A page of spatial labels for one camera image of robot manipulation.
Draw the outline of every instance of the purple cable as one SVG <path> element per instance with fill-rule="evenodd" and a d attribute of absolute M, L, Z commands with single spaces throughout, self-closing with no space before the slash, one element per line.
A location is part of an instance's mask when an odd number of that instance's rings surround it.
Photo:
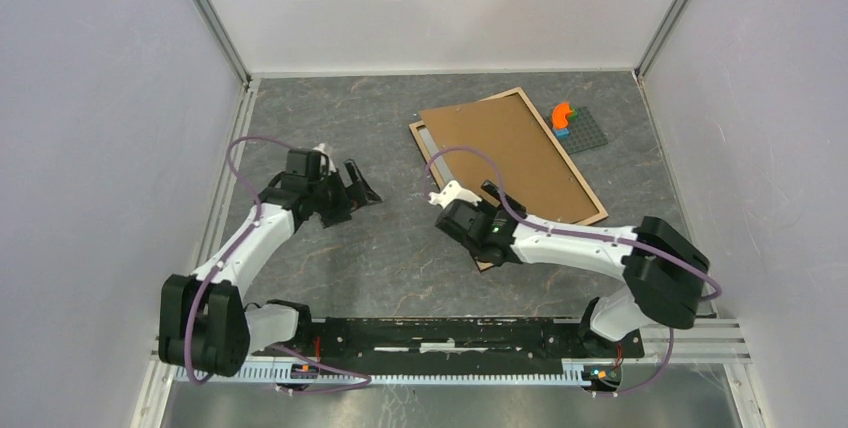
<path fill-rule="evenodd" d="M 539 231 L 544 231 L 544 232 L 548 231 L 548 227 L 543 226 L 543 225 L 539 225 L 537 223 L 533 223 L 532 221 L 528 221 L 528 220 L 522 218 L 518 213 L 515 212 L 515 210 L 509 205 L 509 203 L 506 200 L 506 192 L 504 191 L 503 175 L 501 175 L 501 172 L 500 172 L 500 170 L 498 170 L 498 167 L 495 164 L 494 160 L 492 160 L 485 153 L 483 153 L 482 151 L 480 151 L 476 148 L 472 148 L 470 146 L 453 146 L 453 147 L 450 147 L 450 148 L 445 148 L 443 150 L 439 150 L 427 162 L 427 166 L 424 168 L 424 172 L 429 173 L 430 167 L 433 166 L 433 163 L 435 163 L 435 161 L 437 159 L 441 158 L 445 154 L 450 153 L 452 151 L 467 151 L 469 153 L 473 153 L 473 154 L 479 156 L 480 158 L 482 158 L 486 163 L 489 164 L 489 166 L 492 168 L 492 171 L 495 172 L 495 177 L 497 177 L 497 179 L 498 179 L 498 196 L 500 197 L 500 201 L 501 201 L 501 204 L 503 205 L 504 209 L 506 210 L 507 213 L 509 213 L 509 216 L 513 217 L 517 222 L 521 223 L 522 225 L 533 228 L 534 230 L 539 230 Z M 718 298 L 719 296 L 721 296 L 721 286 L 718 284 L 718 282 L 716 282 L 715 280 L 713 280 L 712 278 L 707 276 L 705 273 L 701 272 L 700 270 L 698 270 L 694 266 L 690 265 L 689 263 L 681 260 L 680 258 L 672 255 L 671 253 L 667 253 L 663 250 L 660 250 L 659 248 L 655 248 L 651 245 L 642 243 L 641 241 L 622 239 L 622 238 L 617 238 L 617 237 L 612 236 L 612 235 L 603 235 L 603 234 L 600 234 L 600 233 L 584 233 L 584 232 L 581 232 L 581 231 L 566 230 L 566 229 L 562 229 L 562 228 L 554 228 L 554 229 L 550 230 L 550 233 L 554 234 L 554 235 L 572 236 L 572 237 L 575 237 L 575 238 L 585 238 L 585 239 L 589 239 L 589 240 L 604 241 L 604 242 L 609 242 L 609 243 L 621 243 L 622 245 L 628 245 L 628 246 L 632 246 L 633 248 L 644 250 L 644 251 L 646 251 L 646 252 L 648 252 L 648 253 L 650 253 L 654 256 L 662 258 L 662 259 L 664 259 L 668 262 L 671 262 L 671 263 L 679 266 L 680 268 L 683 268 L 684 270 L 686 270 L 688 273 L 692 274 L 696 278 L 698 278 L 701 281 L 712 286 L 713 292 L 710 293 L 709 295 L 702 296 L 701 301 L 714 300 L 714 299 Z"/>
<path fill-rule="evenodd" d="M 268 348 L 270 348 L 272 350 L 280 351 L 282 353 L 286 353 L 287 355 L 293 356 L 293 357 L 297 358 L 298 360 L 300 360 L 304 363 L 310 364 L 312 366 L 317 366 L 318 368 L 321 368 L 322 370 L 330 371 L 330 372 L 333 372 L 337 375 L 345 375 L 345 376 L 350 376 L 350 377 L 353 377 L 353 378 L 362 378 L 362 380 L 363 380 L 363 381 L 360 381 L 359 383 L 354 383 L 353 385 L 335 386 L 333 388 L 325 388 L 323 390 L 306 390 L 306 391 L 288 390 L 288 393 L 290 395 L 294 395 L 294 396 L 326 395 L 326 394 L 329 394 L 329 393 L 339 393 L 339 392 L 342 392 L 342 391 L 358 390 L 360 388 L 365 388 L 366 386 L 368 386 L 371 383 L 371 379 L 372 379 L 371 375 L 366 375 L 364 373 L 356 373 L 356 372 L 353 372 L 353 371 L 342 370 L 341 368 L 333 368 L 332 366 L 325 365 L 321 362 L 310 360 L 309 358 L 303 356 L 302 354 L 292 350 L 291 348 L 283 346 L 281 344 L 271 345 Z"/>
<path fill-rule="evenodd" d="M 635 391 L 639 391 L 643 388 L 647 388 L 647 387 L 653 385 L 660 378 L 660 375 L 662 374 L 662 372 L 665 371 L 665 369 L 668 367 L 668 362 L 671 361 L 671 352 L 673 350 L 674 350 L 674 329 L 669 328 L 668 329 L 668 350 L 665 352 L 665 357 L 663 357 L 663 361 L 660 362 L 660 366 L 657 367 L 657 371 L 655 371 L 654 374 L 651 375 L 650 378 L 643 381 L 642 383 L 639 383 L 636 386 L 631 386 L 630 388 L 627 388 L 626 390 L 616 391 L 615 393 L 608 393 L 608 392 L 605 392 L 605 391 L 591 391 L 590 393 L 592 393 L 592 396 L 600 396 L 601 398 L 618 398 L 619 396 L 628 395 L 630 393 L 633 393 Z"/>
<path fill-rule="evenodd" d="M 194 322 L 197 319 L 197 312 L 200 310 L 200 301 L 203 299 L 203 294 L 206 293 L 206 289 L 209 287 L 209 284 L 215 278 L 215 275 L 221 271 L 221 268 L 224 267 L 227 260 L 230 258 L 230 255 L 233 254 L 236 249 L 244 242 L 244 240 L 250 236 L 253 232 L 253 229 L 256 227 L 256 224 L 259 223 L 259 220 L 262 218 L 262 201 L 259 199 L 259 192 L 256 191 L 256 188 L 250 184 L 247 178 L 242 175 L 238 168 L 236 168 L 235 161 L 233 161 L 233 148 L 238 146 L 245 141 L 267 141 L 269 143 L 274 143 L 275 145 L 280 145 L 288 149 L 292 149 L 291 145 L 284 143 L 280 140 L 275 140 L 274 138 L 268 136 L 259 136 L 259 135 L 250 135 L 250 136 L 242 136 L 240 138 L 236 138 L 232 143 L 227 147 L 227 166 L 230 168 L 230 171 L 235 176 L 236 181 L 241 183 L 241 185 L 250 193 L 253 197 L 253 204 L 256 206 L 256 213 L 253 217 L 253 223 L 247 225 L 247 228 L 239 235 L 238 238 L 227 248 L 224 253 L 221 255 L 221 258 L 218 259 L 218 262 L 215 266 L 209 270 L 209 273 L 206 275 L 206 278 L 203 279 L 203 282 L 200 283 L 200 287 L 197 289 L 197 294 L 194 295 L 194 300 L 191 302 L 191 308 L 188 311 L 188 320 L 186 322 L 186 333 L 185 333 L 185 342 L 183 346 L 183 359 L 185 360 L 185 368 L 186 375 L 188 376 L 188 380 L 195 385 L 202 385 L 209 381 L 209 378 L 212 377 L 212 373 L 207 374 L 202 379 L 198 379 L 194 374 L 194 363 L 191 360 L 191 340 L 194 336 Z"/>

